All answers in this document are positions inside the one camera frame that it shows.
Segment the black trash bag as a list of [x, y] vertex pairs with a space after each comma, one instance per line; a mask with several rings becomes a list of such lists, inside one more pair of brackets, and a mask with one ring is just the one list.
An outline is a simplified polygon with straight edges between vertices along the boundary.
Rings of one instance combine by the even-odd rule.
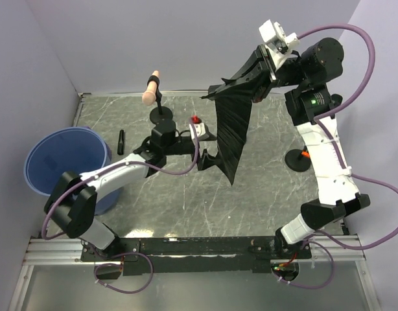
[[266, 73], [261, 66], [266, 66], [264, 58], [257, 48], [246, 63], [231, 77], [223, 78], [219, 85], [212, 85], [203, 99], [215, 103], [217, 114], [217, 150], [221, 154], [223, 170], [230, 183], [235, 180], [242, 155], [252, 104], [257, 85]]

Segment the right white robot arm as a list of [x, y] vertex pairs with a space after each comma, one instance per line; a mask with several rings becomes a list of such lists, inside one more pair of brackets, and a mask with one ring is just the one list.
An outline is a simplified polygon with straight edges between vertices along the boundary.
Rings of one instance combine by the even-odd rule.
[[274, 249], [282, 258], [296, 252], [302, 240], [370, 205], [351, 177], [337, 129], [334, 109], [342, 97], [330, 94], [327, 83], [343, 73], [344, 50], [333, 38], [324, 38], [299, 54], [297, 38], [264, 41], [276, 87], [294, 86], [285, 94], [288, 114], [305, 144], [314, 169], [318, 198], [301, 205], [300, 213], [275, 232]]

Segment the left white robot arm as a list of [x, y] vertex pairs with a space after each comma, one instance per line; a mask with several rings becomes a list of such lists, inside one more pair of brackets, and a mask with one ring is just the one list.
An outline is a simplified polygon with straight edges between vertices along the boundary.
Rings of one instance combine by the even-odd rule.
[[47, 225], [53, 221], [69, 238], [79, 238], [96, 247], [104, 260], [118, 256], [118, 236], [95, 218], [98, 202], [123, 186], [148, 178], [156, 172], [166, 173], [167, 156], [190, 155], [192, 163], [179, 176], [199, 166], [200, 142], [215, 141], [207, 125], [197, 117], [189, 119], [188, 134], [182, 136], [174, 121], [159, 121], [151, 134], [131, 154], [106, 167], [76, 174], [64, 172], [52, 191], [44, 211], [41, 236], [48, 240]]

